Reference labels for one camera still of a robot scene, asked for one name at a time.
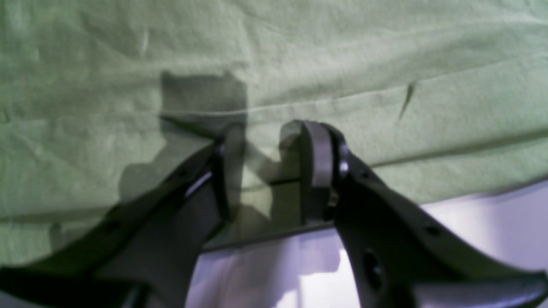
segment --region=screw hole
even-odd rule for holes
[[[383,268],[377,256],[373,252],[367,252],[363,258],[363,266],[367,281],[374,290],[379,290],[383,286]]]
[[[442,231],[436,226],[428,225],[424,229],[431,236],[440,236],[442,234]]]

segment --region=hole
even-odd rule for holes
[[[383,286],[383,268],[380,265],[379,259],[373,252],[367,252],[363,259],[366,278],[374,290],[378,290]]]
[[[327,203],[328,207],[336,207],[337,203],[339,203],[339,194],[336,190],[331,189],[329,192],[329,201]]]
[[[110,221],[105,225],[105,232],[108,233],[108,234],[111,234],[111,233],[115,232],[116,230],[118,230],[119,228],[120,228],[120,222],[119,221],[117,221],[117,220]]]
[[[440,236],[442,234],[442,231],[438,227],[432,225],[427,225],[424,230],[431,236]]]

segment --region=black plastic arm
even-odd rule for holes
[[[184,307],[202,245],[230,217],[227,155],[241,154],[242,134],[228,129],[158,188],[113,208],[54,255],[1,268],[0,290],[45,307]]]
[[[319,133],[322,129],[329,132],[329,140]],[[322,210],[325,219],[333,221],[348,253],[362,307],[536,307],[548,296],[543,272],[515,269],[465,243],[388,188],[348,150],[338,130],[315,122],[303,124],[302,130],[303,147],[313,145],[308,152],[324,148],[320,142],[330,143],[334,157],[330,188],[338,198],[336,204],[303,200],[304,213],[317,216]],[[301,160],[309,164],[302,167],[309,169],[302,179],[305,185],[314,187],[314,178],[325,173],[315,168],[331,163],[322,162],[324,156]]]

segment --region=white surface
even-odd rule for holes
[[[548,269],[547,203],[548,182],[541,182],[423,207],[485,253],[538,270]],[[324,230],[202,255],[187,307],[351,308],[359,302],[340,238]]]

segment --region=green fabric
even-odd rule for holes
[[[49,253],[53,227],[93,224],[210,142],[159,115],[245,121],[274,161],[283,124],[331,123],[419,203],[545,175],[547,20],[535,0],[2,0],[0,262]],[[247,159],[246,187],[283,177]],[[242,224],[268,224],[273,192],[250,190]]]

